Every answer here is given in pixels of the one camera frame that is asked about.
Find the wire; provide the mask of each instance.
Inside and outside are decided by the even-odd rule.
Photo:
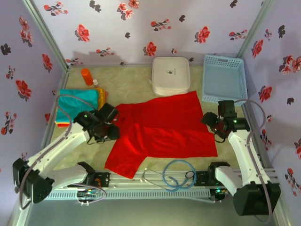
[[[96,186],[93,186],[93,185],[85,185],[85,184],[74,184],[74,185],[80,186],[80,187],[90,187],[90,188],[97,189],[97,190],[99,190],[99,191],[101,191],[101,192],[104,193],[104,196],[101,197],[101,198],[99,198],[99,199],[96,199],[96,200],[93,200],[93,201],[90,201],[90,202],[87,201],[86,205],[89,205],[89,204],[95,203],[95,202],[99,202],[99,201],[105,199],[105,198],[107,197],[107,195],[108,195],[108,194],[106,193],[106,191],[103,190],[101,187],[96,187]],[[84,202],[80,202],[78,198],[77,198],[77,201],[78,201],[80,204],[84,205]]]
[[[56,146],[58,146],[63,140],[65,140],[65,138],[69,135],[70,130],[71,130],[71,128],[72,128],[72,118],[70,117],[70,115],[69,115],[66,111],[64,111],[64,110],[59,106],[58,100],[59,100],[59,98],[61,98],[61,97],[72,97],[72,98],[74,98],[74,99],[77,99],[77,100],[79,100],[79,101],[85,103],[86,105],[92,107],[93,109],[95,109],[95,108],[94,108],[90,103],[88,103],[87,101],[85,101],[85,100],[83,100],[83,99],[81,99],[81,98],[79,98],[79,97],[72,96],[72,95],[63,94],[63,95],[59,95],[59,96],[55,99],[55,102],[56,102],[56,104],[57,104],[57,108],[58,108],[59,110],[61,110],[61,111],[63,112],[64,115],[66,115],[66,116],[68,117],[68,119],[69,119],[69,127],[68,127],[68,129],[67,129],[67,131],[66,131],[64,137],[62,137],[61,139],[59,139],[56,143],[54,143],[54,144],[53,144],[52,146],[50,146],[46,151],[44,151],[44,153],[41,154],[41,156],[40,156],[39,158],[37,158],[37,159],[34,161],[34,163],[30,166],[30,168],[25,172],[25,175],[24,175],[24,177],[23,177],[23,179],[22,179],[22,182],[21,182],[21,185],[20,185],[20,189],[19,189],[19,190],[16,190],[16,193],[18,193],[18,192],[20,193],[20,194],[19,194],[19,205],[20,205],[20,210],[21,210],[21,211],[22,211],[22,210],[25,210],[25,209],[30,205],[30,203],[31,203],[31,201],[28,201],[28,202],[26,203],[26,205],[23,206],[23,193],[24,193],[25,182],[26,182],[26,180],[27,180],[27,178],[28,178],[28,175],[30,174],[30,172],[32,171],[32,169],[36,166],[36,164],[38,163],[39,160],[41,160],[46,154],[48,154],[52,149],[54,149],[54,148],[55,148]]]
[[[167,183],[167,181],[166,181],[166,179],[165,179],[165,172],[166,172],[167,168],[168,168],[171,164],[173,164],[173,163],[175,163],[175,162],[183,162],[183,163],[185,163],[185,164],[187,164],[187,165],[189,165],[189,166],[191,167],[191,169],[192,169],[192,171],[193,171],[193,173],[194,173],[194,178],[193,178],[192,183],[191,183],[189,186],[184,187],[184,185],[185,185],[185,184],[187,183],[187,181],[189,180],[188,178],[185,179],[184,182],[183,182],[182,184],[179,184],[178,181],[177,181],[176,179],[174,179],[174,181],[176,182],[176,185],[171,185],[171,184]],[[187,161],[185,161],[185,160],[182,160],[182,159],[176,159],[176,160],[173,160],[173,161],[171,161],[170,163],[168,163],[168,164],[165,166],[165,168],[164,168],[164,170],[163,170],[163,172],[162,172],[162,175],[163,175],[163,181],[164,181],[164,183],[165,183],[167,186],[169,186],[170,188],[173,188],[173,189],[166,189],[168,192],[176,192],[176,191],[179,190],[179,189],[189,189],[189,188],[191,188],[191,187],[194,186],[194,184],[196,183],[196,180],[197,180],[197,173],[196,173],[196,170],[194,169],[194,167],[193,167],[189,162],[187,162]]]
[[[256,161],[255,161],[255,158],[254,158],[254,156],[253,156],[253,153],[252,153],[252,150],[251,150],[251,147],[250,147],[250,140],[251,140],[252,135],[253,135],[255,132],[257,132],[257,131],[260,131],[260,130],[263,128],[263,126],[264,126],[264,124],[265,124],[265,122],[266,122],[266,114],[265,114],[265,112],[264,112],[264,109],[263,109],[257,102],[255,102],[255,101],[253,101],[253,100],[250,100],[250,99],[241,99],[241,100],[235,101],[234,103],[239,102],[239,101],[249,101],[249,102],[252,102],[252,103],[256,104],[256,105],[260,108],[260,110],[262,111],[262,114],[263,114],[263,123],[261,124],[261,126],[259,126],[258,128],[256,128],[255,130],[252,130],[252,131],[249,133],[249,135],[248,135],[248,137],[247,137],[247,139],[246,139],[246,146],[247,146],[247,149],[248,149],[248,151],[249,151],[249,153],[250,153],[250,156],[251,156],[251,159],[252,159],[252,161],[253,161],[253,164],[254,164],[254,166],[255,166],[256,173],[258,174],[259,180],[261,181],[261,184],[262,184],[262,187],[263,187],[263,190],[264,190],[264,194],[265,194],[265,197],[266,197],[266,199],[267,199],[268,209],[269,209],[269,218],[268,218],[267,221],[262,221],[262,220],[260,220],[257,216],[255,216],[255,217],[256,217],[260,222],[262,222],[262,223],[264,223],[264,224],[268,224],[268,223],[272,220],[272,206],[271,206],[271,201],[270,201],[270,199],[269,199],[269,193],[268,193],[267,186],[265,185],[265,183],[264,183],[264,181],[263,181],[262,175],[261,175],[261,173],[260,173],[260,170],[259,170],[259,168],[258,168],[258,166],[257,166],[257,163],[256,163]]]

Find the wall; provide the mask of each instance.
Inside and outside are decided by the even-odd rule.
[[[267,123],[262,142],[295,225],[301,224],[301,5],[277,0],[245,55],[249,97]],[[258,124],[262,113],[254,107]]]
[[[34,0],[70,65],[146,64],[157,56],[202,63],[235,56],[262,0]]]
[[[63,70],[19,0],[0,8],[0,225],[17,195],[12,164],[40,149]]]

